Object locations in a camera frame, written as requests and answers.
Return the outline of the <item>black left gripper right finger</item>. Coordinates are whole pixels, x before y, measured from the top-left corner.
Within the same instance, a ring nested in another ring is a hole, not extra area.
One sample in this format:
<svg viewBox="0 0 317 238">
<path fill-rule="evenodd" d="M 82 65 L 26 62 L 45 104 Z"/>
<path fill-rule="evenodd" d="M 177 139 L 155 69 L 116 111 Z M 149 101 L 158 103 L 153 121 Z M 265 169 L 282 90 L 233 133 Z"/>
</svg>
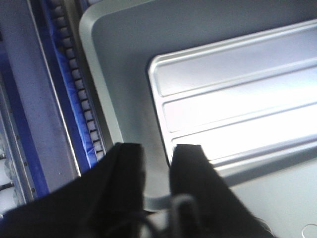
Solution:
<svg viewBox="0 0 317 238">
<path fill-rule="evenodd" d="M 207 160 L 200 145 L 178 144 L 170 165 L 172 195 L 193 196 L 211 238 L 271 238 Z"/>
</svg>

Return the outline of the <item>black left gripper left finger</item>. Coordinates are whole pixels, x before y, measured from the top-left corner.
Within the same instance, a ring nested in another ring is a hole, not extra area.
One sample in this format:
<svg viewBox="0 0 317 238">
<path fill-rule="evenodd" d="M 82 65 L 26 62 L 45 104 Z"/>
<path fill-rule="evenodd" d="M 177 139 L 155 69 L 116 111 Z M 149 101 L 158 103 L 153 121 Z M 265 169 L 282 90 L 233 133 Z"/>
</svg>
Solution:
<svg viewBox="0 0 317 238">
<path fill-rule="evenodd" d="M 143 211 L 140 144 L 117 143 L 80 178 L 7 212 L 3 238 L 135 238 Z"/>
</svg>

